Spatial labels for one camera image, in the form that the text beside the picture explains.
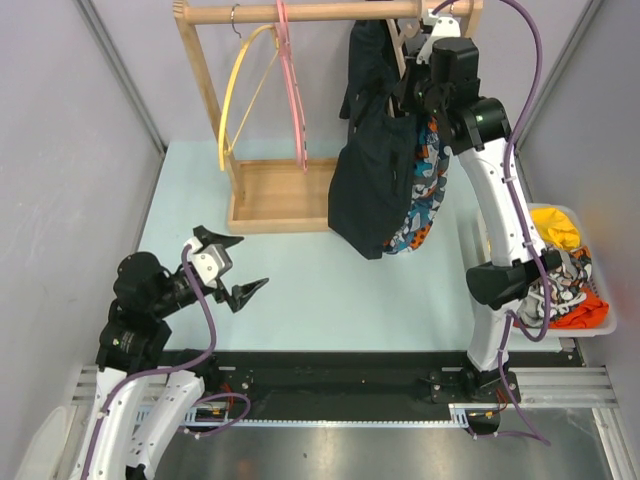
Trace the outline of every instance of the reflective metal surface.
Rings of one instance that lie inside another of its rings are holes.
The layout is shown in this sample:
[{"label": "reflective metal surface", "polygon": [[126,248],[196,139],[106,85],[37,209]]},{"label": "reflective metal surface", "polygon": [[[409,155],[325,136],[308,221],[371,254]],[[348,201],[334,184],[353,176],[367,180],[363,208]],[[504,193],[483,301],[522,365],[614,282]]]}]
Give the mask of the reflective metal surface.
[{"label": "reflective metal surface", "polygon": [[[590,409],[529,411],[553,443],[474,442],[460,430],[243,427],[194,440],[176,435],[156,480],[608,480]],[[522,428],[514,412],[502,430]]]}]

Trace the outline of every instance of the pink hanger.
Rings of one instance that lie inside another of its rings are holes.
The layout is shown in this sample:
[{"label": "pink hanger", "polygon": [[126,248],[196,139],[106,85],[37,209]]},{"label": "pink hanger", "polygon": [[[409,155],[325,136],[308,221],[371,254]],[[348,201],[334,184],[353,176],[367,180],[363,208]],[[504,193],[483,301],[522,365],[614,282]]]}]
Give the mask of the pink hanger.
[{"label": "pink hanger", "polygon": [[296,70],[293,66],[293,53],[289,39],[289,21],[287,19],[287,9],[283,0],[276,0],[278,8],[279,22],[274,25],[280,42],[279,56],[282,64],[282,73],[289,97],[289,107],[293,119],[293,129],[296,138],[296,161],[303,170],[307,171],[307,133],[302,108],[300,90],[298,90],[298,80]]}]

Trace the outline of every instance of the wooden base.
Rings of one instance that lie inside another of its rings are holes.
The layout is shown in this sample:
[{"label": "wooden base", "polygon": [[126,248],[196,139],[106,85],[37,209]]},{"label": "wooden base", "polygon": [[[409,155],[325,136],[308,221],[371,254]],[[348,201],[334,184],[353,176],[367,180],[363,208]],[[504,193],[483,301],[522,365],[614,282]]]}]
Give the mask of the wooden base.
[{"label": "wooden base", "polygon": [[238,162],[245,198],[231,196],[228,226],[233,234],[322,232],[335,158],[309,159],[305,174],[295,160]]}]

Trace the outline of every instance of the black garment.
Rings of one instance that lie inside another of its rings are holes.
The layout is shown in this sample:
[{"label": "black garment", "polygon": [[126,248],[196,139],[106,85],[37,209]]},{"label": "black garment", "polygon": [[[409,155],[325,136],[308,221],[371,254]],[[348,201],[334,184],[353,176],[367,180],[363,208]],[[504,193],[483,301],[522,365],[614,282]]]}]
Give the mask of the black garment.
[{"label": "black garment", "polygon": [[329,187],[328,220],[367,259],[382,257],[411,207],[416,118],[387,114],[398,81],[386,22],[357,21],[340,112],[349,118],[349,135]]}]

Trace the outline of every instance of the light blue tabletop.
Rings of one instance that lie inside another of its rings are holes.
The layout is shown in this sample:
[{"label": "light blue tabletop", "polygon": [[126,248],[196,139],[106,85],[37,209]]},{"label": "light blue tabletop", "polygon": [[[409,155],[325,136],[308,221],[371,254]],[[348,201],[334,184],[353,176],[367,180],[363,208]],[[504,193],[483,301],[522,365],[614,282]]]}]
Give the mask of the light blue tabletop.
[{"label": "light blue tabletop", "polygon": [[[228,234],[230,184],[213,142],[171,143],[142,236],[169,270],[192,228]],[[480,262],[478,203],[464,171],[451,163],[447,193],[416,252],[367,261],[334,233],[249,235],[230,249],[228,288],[269,277],[237,314],[210,301],[220,350],[466,350],[473,330],[466,268]],[[168,319],[167,348],[206,348],[197,305]],[[511,350],[557,351],[514,334]]]}]

